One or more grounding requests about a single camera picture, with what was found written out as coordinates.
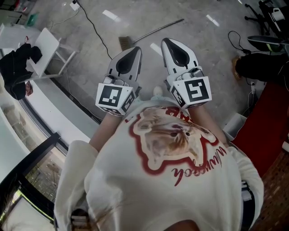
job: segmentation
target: pants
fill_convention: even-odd
[[[289,84],[289,63],[286,64],[287,61],[289,61],[287,54],[264,55],[256,53],[239,59],[236,63],[236,71],[245,78],[275,82],[285,86],[284,78],[287,80],[286,84]]]

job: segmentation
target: sweatshirt sleeve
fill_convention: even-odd
[[[258,174],[257,169],[251,162],[251,160],[244,154],[241,154],[236,148],[229,147],[229,152],[232,154],[233,158],[237,162],[239,171],[241,174],[241,179],[245,180],[250,187],[250,190],[255,196],[255,216],[253,224],[260,215],[261,208],[264,199],[264,184],[261,177]]]
[[[74,141],[69,146],[54,207],[54,214],[60,231],[71,230],[71,213],[85,193],[84,179],[93,167],[97,155],[97,150],[84,141]]]

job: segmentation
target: black cloth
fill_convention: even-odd
[[[37,63],[42,54],[38,47],[28,43],[23,44],[16,51],[12,51],[0,60],[0,73],[3,77],[6,91],[17,100],[25,97],[25,83],[19,83],[29,79],[32,72],[26,70],[27,59],[32,58]]]
[[[286,78],[286,84],[289,84],[289,62],[286,64],[287,61],[289,58],[286,54],[265,55],[256,53],[239,59],[236,63],[236,71],[245,78],[274,82],[285,86],[284,78]]]

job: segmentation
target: white chair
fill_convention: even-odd
[[[32,66],[33,70],[35,71],[36,75],[33,75],[30,79],[27,79],[26,81],[28,81],[28,80],[37,80],[37,79],[46,79],[46,78],[54,78],[54,77],[61,76],[64,68],[68,65],[68,63],[71,61],[73,56],[77,52],[79,52],[79,51],[73,49],[70,46],[61,44],[60,41],[58,41],[50,33],[50,31],[47,28],[44,28],[42,30],[42,32],[40,33],[39,37],[37,38],[37,40],[33,44],[33,46],[37,46],[40,49],[40,51],[42,53],[42,57],[37,63],[34,63],[32,61],[32,59],[28,60],[28,62]],[[63,48],[63,49],[72,51],[72,54],[69,56],[69,58],[67,60],[64,59],[58,53],[57,50],[59,48]],[[53,58],[54,55],[57,55],[62,60],[62,62],[64,64],[63,64],[62,68],[60,69],[60,71],[57,74],[46,75],[44,72],[45,72],[48,64],[50,63],[50,61],[51,61],[51,59]]]

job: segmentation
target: broom bristles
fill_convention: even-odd
[[[133,43],[130,37],[118,37],[119,43],[121,45],[121,50],[125,51],[133,47]]]

